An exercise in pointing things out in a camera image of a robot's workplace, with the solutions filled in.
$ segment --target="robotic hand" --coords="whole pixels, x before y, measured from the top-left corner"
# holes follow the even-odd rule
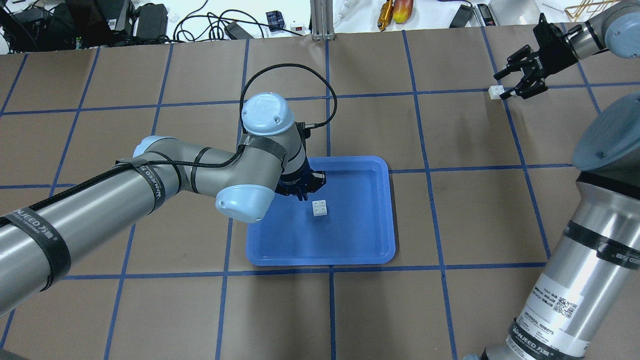
[[[582,200],[507,340],[464,360],[582,359],[640,268],[640,92],[598,116],[573,164]]]
[[[540,48],[532,52],[525,45],[507,58],[506,67],[493,77],[500,80],[522,71],[520,82],[500,95],[501,99],[518,95],[528,99],[548,90],[549,75],[556,74],[591,55],[610,50],[621,58],[640,56],[640,0],[622,0],[566,34],[540,14],[533,28]]]
[[[272,93],[252,97],[241,114],[247,133],[235,154],[150,136],[133,159],[0,217],[0,316],[181,190],[215,197],[221,213],[252,223],[275,192],[306,200],[325,184],[306,155],[305,139],[317,124],[295,122],[286,100]]]

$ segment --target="small white block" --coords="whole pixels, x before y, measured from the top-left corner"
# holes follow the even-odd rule
[[[493,85],[489,88],[489,97],[491,100],[500,100],[500,94],[504,92],[504,86]]]
[[[317,200],[311,202],[311,206],[314,209],[314,216],[321,217],[326,215],[326,201],[325,200]]]

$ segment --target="white label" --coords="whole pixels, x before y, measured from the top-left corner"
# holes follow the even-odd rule
[[[511,336],[507,337],[507,345],[509,345],[509,348],[511,348],[511,350],[513,351],[514,354],[516,354],[520,359],[522,360],[535,360],[535,358],[533,358],[533,356],[527,354],[526,352],[524,352],[524,350],[522,350],[518,344],[515,343],[515,341],[513,341],[511,339]]]
[[[588,341],[574,338],[552,326],[531,310],[529,306],[524,307],[516,322],[536,340],[567,355],[582,357],[589,346]]]
[[[531,290],[527,306],[554,329],[566,329],[583,299],[579,292],[572,292],[542,274]]]

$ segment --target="light blue cap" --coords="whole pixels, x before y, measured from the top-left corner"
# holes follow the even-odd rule
[[[640,57],[640,12],[622,15],[611,23],[604,42],[621,58]]]
[[[640,149],[640,92],[611,104],[587,128],[573,152],[582,171],[604,167]]]
[[[151,144],[162,139],[175,139],[175,138],[171,136],[157,136],[157,135],[147,136],[146,138],[142,139],[140,144],[136,146],[136,149],[133,150],[133,157],[135,158],[136,156],[142,155],[145,151],[147,151],[147,149],[151,146]]]
[[[242,110],[242,121],[251,134],[272,136],[288,130],[295,118],[282,96],[263,92],[246,102]]]
[[[252,224],[262,220],[274,196],[273,190],[261,185],[229,186],[216,195],[216,209],[227,217]]]

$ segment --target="white lego brick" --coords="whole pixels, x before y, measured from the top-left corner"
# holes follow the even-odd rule
[[[314,209],[314,216],[321,217],[326,215],[326,201],[325,200],[317,200],[311,202],[311,206]]]
[[[491,100],[500,100],[500,94],[504,92],[504,86],[493,85],[489,88],[489,96]]]

